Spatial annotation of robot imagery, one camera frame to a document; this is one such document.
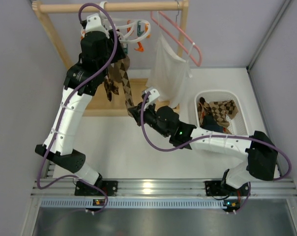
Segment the dark brown argyle sock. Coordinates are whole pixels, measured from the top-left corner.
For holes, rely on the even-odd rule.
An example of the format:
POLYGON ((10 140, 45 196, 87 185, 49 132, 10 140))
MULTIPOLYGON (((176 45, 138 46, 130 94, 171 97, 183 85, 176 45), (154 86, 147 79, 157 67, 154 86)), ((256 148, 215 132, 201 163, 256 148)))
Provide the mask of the dark brown argyle sock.
POLYGON ((112 75, 108 74, 104 80, 104 88, 107 99, 111 102, 113 94, 119 95, 119 87, 116 79, 112 75))

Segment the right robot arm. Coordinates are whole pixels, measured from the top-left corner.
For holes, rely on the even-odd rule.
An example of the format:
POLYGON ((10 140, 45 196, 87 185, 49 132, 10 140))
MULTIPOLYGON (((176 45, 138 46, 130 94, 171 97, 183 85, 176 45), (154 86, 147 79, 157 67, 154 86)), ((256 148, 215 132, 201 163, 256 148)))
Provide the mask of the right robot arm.
POLYGON ((223 174, 221 185, 226 190, 239 189, 256 179, 274 179, 278 152, 264 132, 255 131, 251 136, 222 134, 180 121, 179 115, 168 106, 156 110, 154 105, 149 105, 144 111, 141 106, 138 104, 128 109, 137 124, 147 124, 163 137, 168 137, 173 146, 240 159, 240 164, 223 174))

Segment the plain brown sock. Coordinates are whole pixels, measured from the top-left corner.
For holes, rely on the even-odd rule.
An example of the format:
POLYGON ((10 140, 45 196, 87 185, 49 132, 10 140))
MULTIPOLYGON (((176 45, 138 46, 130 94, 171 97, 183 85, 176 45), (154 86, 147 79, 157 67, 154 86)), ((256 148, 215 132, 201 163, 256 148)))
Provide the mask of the plain brown sock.
POLYGON ((126 56, 126 58, 121 59, 114 63, 114 65, 110 65, 108 67, 108 78, 116 81, 118 83, 122 83, 123 81, 128 81, 127 71, 130 67, 130 58, 126 56))

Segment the white round clip hanger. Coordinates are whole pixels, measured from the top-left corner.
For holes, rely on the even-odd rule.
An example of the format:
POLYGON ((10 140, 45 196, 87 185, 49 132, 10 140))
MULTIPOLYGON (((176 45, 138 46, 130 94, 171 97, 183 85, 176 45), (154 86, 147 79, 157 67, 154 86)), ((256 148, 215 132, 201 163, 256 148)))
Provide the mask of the white round clip hanger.
MULTIPOLYGON (((105 5, 108 2, 102 1, 100 4, 96 3, 85 3, 79 8, 79 21, 80 23, 85 19, 82 19, 82 12, 87 7, 91 6, 99 10, 98 14, 101 17, 102 24, 107 31, 113 30, 114 32, 114 44, 118 44, 118 39, 123 45, 124 51, 128 54, 129 44, 138 44, 137 51, 143 51, 141 42, 150 37, 151 25, 147 20, 144 19, 131 19, 126 24, 121 25, 124 21, 122 18, 112 18, 110 14, 105 10, 105 5)), ((108 39, 104 33, 93 31, 88 32, 83 39, 81 39, 82 47, 103 47, 107 51, 108 39)))

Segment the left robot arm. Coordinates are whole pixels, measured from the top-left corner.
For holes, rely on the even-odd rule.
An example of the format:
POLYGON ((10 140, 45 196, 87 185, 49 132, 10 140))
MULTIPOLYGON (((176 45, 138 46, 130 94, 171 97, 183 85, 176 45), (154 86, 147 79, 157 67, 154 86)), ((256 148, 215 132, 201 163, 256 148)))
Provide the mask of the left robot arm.
POLYGON ((84 184, 100 188, 102 175, 88 165, 86 156, 73 144, 83 113, 104 82, 109 65, 126 55, 112 29, 108 34, 87 32, 80 44, 78 62, 66 73, 54 124, 44 143, 35 147, 35 153, 68 170, 84 184))

